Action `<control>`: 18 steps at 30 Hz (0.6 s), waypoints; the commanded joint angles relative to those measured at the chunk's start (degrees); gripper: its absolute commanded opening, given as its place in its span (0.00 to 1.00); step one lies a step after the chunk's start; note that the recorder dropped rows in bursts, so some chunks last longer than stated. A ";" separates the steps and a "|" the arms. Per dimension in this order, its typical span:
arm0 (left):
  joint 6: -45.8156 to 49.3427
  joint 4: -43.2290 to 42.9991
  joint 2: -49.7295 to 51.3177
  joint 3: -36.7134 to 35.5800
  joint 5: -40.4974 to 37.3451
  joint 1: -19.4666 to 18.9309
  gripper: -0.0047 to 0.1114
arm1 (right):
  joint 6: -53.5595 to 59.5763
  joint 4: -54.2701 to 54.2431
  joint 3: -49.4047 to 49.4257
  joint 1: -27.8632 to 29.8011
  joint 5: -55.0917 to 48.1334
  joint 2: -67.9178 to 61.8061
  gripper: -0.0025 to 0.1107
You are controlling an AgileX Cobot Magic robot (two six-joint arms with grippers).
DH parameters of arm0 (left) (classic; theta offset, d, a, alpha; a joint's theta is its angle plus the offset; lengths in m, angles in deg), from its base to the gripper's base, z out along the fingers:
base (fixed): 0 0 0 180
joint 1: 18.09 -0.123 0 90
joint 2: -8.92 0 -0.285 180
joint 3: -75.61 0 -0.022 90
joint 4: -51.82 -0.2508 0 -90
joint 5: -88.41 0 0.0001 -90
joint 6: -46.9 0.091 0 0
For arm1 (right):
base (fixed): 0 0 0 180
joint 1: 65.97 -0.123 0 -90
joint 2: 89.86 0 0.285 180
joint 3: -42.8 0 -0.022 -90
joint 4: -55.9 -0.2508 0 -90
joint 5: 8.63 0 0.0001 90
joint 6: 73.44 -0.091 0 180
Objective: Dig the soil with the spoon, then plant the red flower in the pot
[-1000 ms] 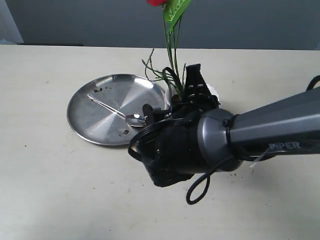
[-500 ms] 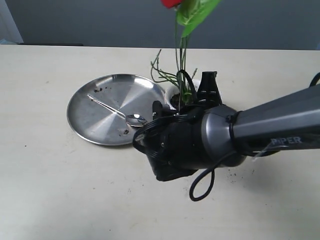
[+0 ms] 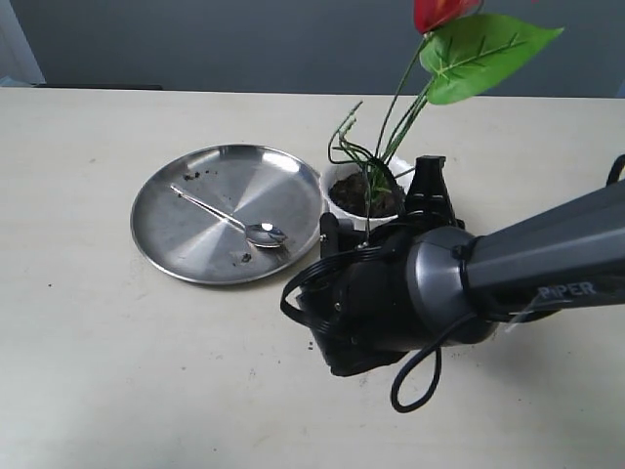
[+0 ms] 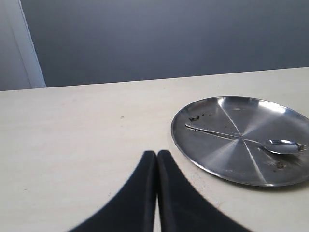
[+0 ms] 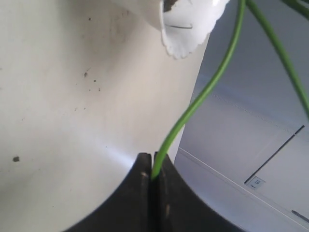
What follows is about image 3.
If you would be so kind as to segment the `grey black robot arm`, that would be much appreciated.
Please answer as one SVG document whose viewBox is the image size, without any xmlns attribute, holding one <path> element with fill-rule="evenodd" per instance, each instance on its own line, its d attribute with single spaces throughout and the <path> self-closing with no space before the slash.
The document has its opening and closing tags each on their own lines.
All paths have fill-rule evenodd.
<svg viewBox="0 0 625 469">
<path fill-rule="evenodd" d="M 605 186 L 484 236 L 454 216 L 443 159 L 421 157 L 405 214 L 369 233 L 332 215 L 302 321 L 337 376 L 398 362 L 436 340 L 477 344 L 499 322 L 624 300 L 624 161 Z"/>
</svg>

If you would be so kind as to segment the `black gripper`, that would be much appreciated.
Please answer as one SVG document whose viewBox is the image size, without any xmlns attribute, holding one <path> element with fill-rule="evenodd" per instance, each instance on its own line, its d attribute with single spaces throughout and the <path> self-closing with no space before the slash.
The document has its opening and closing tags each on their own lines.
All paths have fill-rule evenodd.
<svg viewBox="0 0 625 469">
<path fill-rule="evenodd" d="M 436 226 L 457 226 L 443 178 L 445 160 L 431 155 L 416 159 L 404 207 L 407 215 L 425 216 Z M 333 375 L 354 376 L 396 363 L 434 340 L 413 309 L 405 279 L 405 255 L 412 237 L 423 231 L 417 224 L 386 229 L 382 241 L 397 247 L 397 255 L 352 264 L 302 288 L 297 297 L 300 308 L 338 326 L 334 334 L 312 334 Z M 319 234 L 321 259 L 354 249 L 351 219 L 325 212 Z"/>
</svg>

